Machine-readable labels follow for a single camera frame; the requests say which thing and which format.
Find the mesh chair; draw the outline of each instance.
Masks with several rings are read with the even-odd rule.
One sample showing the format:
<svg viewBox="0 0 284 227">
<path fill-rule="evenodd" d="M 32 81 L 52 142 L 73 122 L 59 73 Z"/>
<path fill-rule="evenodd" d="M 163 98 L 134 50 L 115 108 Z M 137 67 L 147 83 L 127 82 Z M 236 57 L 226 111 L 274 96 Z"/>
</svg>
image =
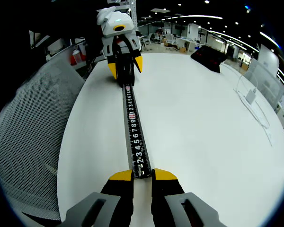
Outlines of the mesh chair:
<svg viewBox="0 0 284 227">
<path fill-rule="evenodd" d="M 176 45 L 176 38 L 174 35 L 166 35 L 166 43 Z"/>
<path fill-rule="evenodd" d="M 146 47 L 146 45 L 151 44 L 151 36 L 152 36 L 152 33 L 150 33 L 147 38 L 141 39 L 142 46 Z"/>
<path fill-rule="evenodd" d="M 69 64 L 54 59 L 25 82 L 1 111 L 0 183 L 16 211 L 60 220 L 60 145 L 83 84 Z"/>
</svg>

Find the red object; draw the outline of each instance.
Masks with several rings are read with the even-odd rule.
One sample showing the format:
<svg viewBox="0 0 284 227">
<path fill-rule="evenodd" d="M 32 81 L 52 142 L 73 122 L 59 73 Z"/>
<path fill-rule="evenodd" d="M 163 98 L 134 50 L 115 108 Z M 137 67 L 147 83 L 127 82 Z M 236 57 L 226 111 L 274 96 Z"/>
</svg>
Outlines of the red object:
<svg viewBox="0 0 284 227">
<path fill-rule="evenodd" d="M 76 60 L 73 55 L 71 55 L 71 65 L 76 65 Z"/>
<path fill-rule="evenodd" d="M 81 55 L 82 61 L 86 61 L 86 55 L 82 54 L 82 52 L 80 52 L 80 55 Z"/>
</svg>

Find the white tabletop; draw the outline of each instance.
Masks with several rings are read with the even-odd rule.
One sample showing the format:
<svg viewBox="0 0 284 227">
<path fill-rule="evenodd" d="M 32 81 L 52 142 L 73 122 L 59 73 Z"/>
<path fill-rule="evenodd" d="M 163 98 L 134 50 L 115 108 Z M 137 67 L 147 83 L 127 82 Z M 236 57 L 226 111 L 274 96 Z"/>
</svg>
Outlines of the white tabletop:
<svg viewBox="0 0 284 227">
<path fill-rule="evenodd" d="M 209 71 L 187 55 L 143 55 L 134 92 L 152 168 L 175 174 L 219 212 L 229 227 L 256 227 L 284 194 L 284 131 L 260 94 L 273 146 L 233 91 L 239 74 L 221 65 Z M 243 78 L 246 86 L 251 84 Z M 247 93 L 240 83 L 239 90 Z M 64 132 L 57 193 L 61 220 L 66 211 L 110 175 L 129 168 L 122 89 L 107 62 L 97 64 L 84 84 Z M 131 226 L 154 226 L 151 180 L 134 181 Z"/>
</svg>

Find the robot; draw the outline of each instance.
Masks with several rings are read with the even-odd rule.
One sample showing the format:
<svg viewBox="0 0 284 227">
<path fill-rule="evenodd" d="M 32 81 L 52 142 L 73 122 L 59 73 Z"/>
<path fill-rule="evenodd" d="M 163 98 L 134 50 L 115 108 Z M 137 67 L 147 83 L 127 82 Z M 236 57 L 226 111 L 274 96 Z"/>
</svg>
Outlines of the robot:
<svg viewBox="0 0 284 227">
<path fill-rule="evenodd" d="M 110 7 L 99 12 L 97 24 L 102 28 L 103 54 L 107 57 L 114 78 L 121 87 L 133 86 L 133 65 L 142 72 L 143 58 L 132 19 L 125 13 L 115 11 L 115 7 Z"/>
</svg>

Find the ceiling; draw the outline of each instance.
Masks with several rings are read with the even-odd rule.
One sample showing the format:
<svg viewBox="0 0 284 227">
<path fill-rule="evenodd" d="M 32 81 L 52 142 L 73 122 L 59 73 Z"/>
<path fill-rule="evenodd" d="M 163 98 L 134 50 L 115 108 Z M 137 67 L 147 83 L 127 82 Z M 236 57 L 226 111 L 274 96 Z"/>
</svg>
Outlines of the ceiling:
<svg viewBox="0 0 284 227">
<path fill-rule="evenodd" d="M 175 18 L 167 19 L 164 22 L 172 22 L 179 25 L 187 25 L 188 23 L 193 23 L 196 21 L 196 24 L 201 27 L 213 30 L 216 32 L 230 35 L 249 44 L 250 46 L 257 48 L 257 45 L 265 45 L 269 49 L 273 49 L 275 54 L 279 56 L 280 68 L 284 72 L 284 56 L 281 49 L 279 49 L 275 44 L 266 39 L 260 34 L 260 31 L 267 34 L 269 37 L 274 38 L 276 32 L 274 32 L 273 26 L 274 23 L 269 23 L 265 13 L 269 12 L 268 8 L 264 7 L 264 3 L 259 1 L 258 5 L 253 3 L 249 5 L 247 1 L 241 0 L 209 0 L 208 4 L 204 0 L 178 0 L 174 2 L 167 2 L 166 0 L 137 0 L 137 19 L 139 25 L 147 24 L 152 21 L 161 21 L 168 17 L 177 17 L 176 14 L 181 15 L 209 15 L 222 17 L 222 19 L 215 18 L 205 18 L 205 17 L 185 17 L 185 18 Z M 251 11 L 247 13 L 245 6 L 250 6 Z M 152 9 L 164 9 L 170 10 L 167 13 L 151 12 Z M 280 15 L 275 14 L 275 21 L 280 19 Z M 278 44 L 283 44 L 279 42 L 280 39 L 275 39 Z M 248 53 L 253 53 L 253 50 L 246 45 L 243 45 L 247 48 Z"/>
</svg>

